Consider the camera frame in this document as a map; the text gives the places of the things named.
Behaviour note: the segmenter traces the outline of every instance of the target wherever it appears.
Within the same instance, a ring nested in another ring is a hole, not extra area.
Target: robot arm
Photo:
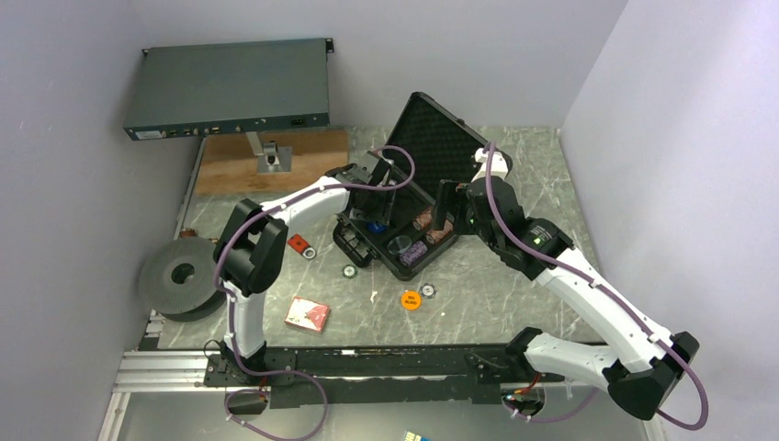
[[[671,334],[627,302],[593,269],[572,240],[554,223],[526,217],[516,201],[514,189],[503,179],[511,169],[508,157],[496,155],[491,170],[492,194],[501,219],[527,247],[557,261],[583,270],[595,281],[588,284],[562,267],[543,262],[518,248],[507,239],[487,199],[487,153],[480,149],[475,158],[482,163],[470,183],[442,181],[434,209],[434,228],[441,229],[447,213],[455,215],[455,233],[476,234],[509,267],[566,301],[601,335],[606,345],[583,345],[560,340],[534,328],[525,328],[506,346],[510,368],[525,374],[547,372],[577,379],[609,393],[625,411],[648,420],[660,408],[668,394],[683,376],[683,370],[658,342],[663,342],[689,362],[698,350],[698,342],[688,333]],[[233,329],[238,348],[232,347],[233,335],[225,334],[221,352],[234,359],[236,353],[243,365],[254,371],[265,369],[265,336],[263,307],[265,292],[278,277],[287,239],[302,226],[314,223],[345,209],[381,216],[384,199],[367,190],[325,188],[330,184],[365,184],[375,186],[388,178],[390,165],[368,153],[360,164],[332,170],[311,186],[293,195],[266,202],[263,206],[245,199],[235,208],[220,237],[215,259],[239,228],[261,211],[279,207],[272,216],[254,224],[232,249],[228,250],[222,278],[235,293],[235,313],[229,315],[228,330]],[[288,201],[303,192],[320,191],[295,204]],[[259,234],[256,243],[250,234]],[[647,334],[633,321],[622,306],[605,296],[596,286],[612,289],[616,296],[652,331]]]
[[[227,242],[249,219],[258,213],[278,207],[273,215],[266,216],[252,226],[228,252],[222,278],[225,288],[235,293],[235,313],[228,314],[228,332],[220,344],[227,359],[234,360],[240,354],[242,362],[251,370],[265,369],[265,334],[263,316],[265,294],[281,272],[281,264],[287,240],[301,228],[315,221],[338,214],[345,209],[360,209],[370,216],[382,214],[383,198],[368,190],[327,188],[333,184],[362,184],[376,186],[389,177],[390,164],[375,153],[367,153],[359,164],[331,170],[308,187],[291,195],[261,205],[250,199],[242,200],[233,210],[230,219],[217,242],[214,260],[219,260]],[[312,195],[288,204],[298,196],[319,190]],[[258,235],[256,243],[250,235]],[[233,347],[230,329],[239,338],[238,351]]]
[[[681,367],[657,344],[662,341],[689,362],[699,344],[689,333],[672,334],[627,301],[593,269],[581,250],[554,223],[526,217],[514,189],[503,179],[511,169],[507,157],[492,160],[491,187],[501,218],[532,250],[579,268],[588,283],[560,266],[543,262],[512,243],[495,221],[486,190],[486,149],[475,154],[481,169],[469,184],[442,181],[434,221],[455,213],[455,233],[476,234],[509,267],[549,289],[570,305],[603,337],[606,345],[560,340],[535,328],[525,328],[506,351],[517,369],[560,374],[606,391],[628,413],[648,420],[654,416],[683,375]],[[598,287],[608,287],[651,330],[649,337],[622,306]]]

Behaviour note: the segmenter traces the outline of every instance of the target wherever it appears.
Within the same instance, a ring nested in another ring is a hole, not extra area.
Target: gray marble table
[[[390,128],[348,128],[349,159],[384,145]],[[508,178],[529,216],[547,218],[566,232],[595,264],[589,235],[570,182],[559,139],[551,128],[477,128],[488,140],[514,157]],[[193,197],[185,225],[202,237],[218,237],[235,204],[257,202],[282,194],[253,193]],[[265,301],[265,335],[270,345],[411,345],[506,343],[526,326],[534,326],[574,341],[601,338],[553,294],[505,266],[476,237],[461,237],[414,280],[401,282],[380,262],[346,279],[341,269],[350,261],[333,243],[335,217],[321,220],[300,234],[318,255],[305,260],[291,249],[282,273]],[[401,306],[406,289],[431,283],[434,299],[416,311]],[[324,331],[315,334],[284,324],[295,296],[331,307]],[[200,348],[210,338],[220,340],[225,329],[224,307],[189,323],[166,321],[160,348]]]

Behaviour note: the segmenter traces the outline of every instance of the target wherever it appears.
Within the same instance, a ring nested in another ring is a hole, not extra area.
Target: small red box
[[[321,333],[329,314],[329,306],[296,297],[289,305],[289,312],[287,312],[284,323]]]

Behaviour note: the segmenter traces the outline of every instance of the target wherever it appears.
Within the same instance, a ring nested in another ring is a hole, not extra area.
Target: wooden board
[[[227,195],[254,191],[295,191],[328,170],[348,164],[345,130],[268,131],[261,141],[292,147],[292,171],[257,173],[257,157],[246,135],[210,136],[200,163],[196,195]]]

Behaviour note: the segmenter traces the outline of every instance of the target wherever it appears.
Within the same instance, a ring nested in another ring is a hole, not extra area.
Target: marble surface
[[[590,392],[546,388],[544,417],[562,415]],[[133,393],[118,441],[258,441],[238,424],[224,421],[224,393]],[[319,421],[322,407],[267,409],[250,419],[263,430],[285,439],[302,436]],[[642,421],[631,417],[606,395],[598,393],[576,418],[554,424],[525,424],[508,417],[501,405],[468,401],[331,404],[322,430],[310,441],[401,441],[407,430],[435,441],[565,440],[647,441]]]
[[[528,216],[547,218],[566,232],[595,264],[589,235],[570,182],[568,168],[551,128],[475,128],[514,157],[508,182]],[[350,161],[367,149],[384,144],[390,128],[348,128]],[[258,202],[282,194],[253,193],[193,197],[185,225],[202,237],[218,237],[235,204],[242,198]],[[320,220],[300,234],[318,255],[307,261],[291,249],[285,253],[277,282],[265,300],[265,335],[270,345],[411,345],[506,343],[526,326],[541,328],[574,341],[601,338],[576,312],[546,289],[505,266],[480,239],[461,237],[414,280],[396,279],[380,262],[360,269],[357,277],[341,275],[348,257],[333,243],[335,217]],[[416,311],[406,311],[400,297],[406,289],[431,283],[434,299]],[[316,334],[284,324],[295,296],[332,308],[324,332]],[[189,323],[166,321],[160,348],[200,348],[210,338],[220,340],[225,329],[224,307]]]

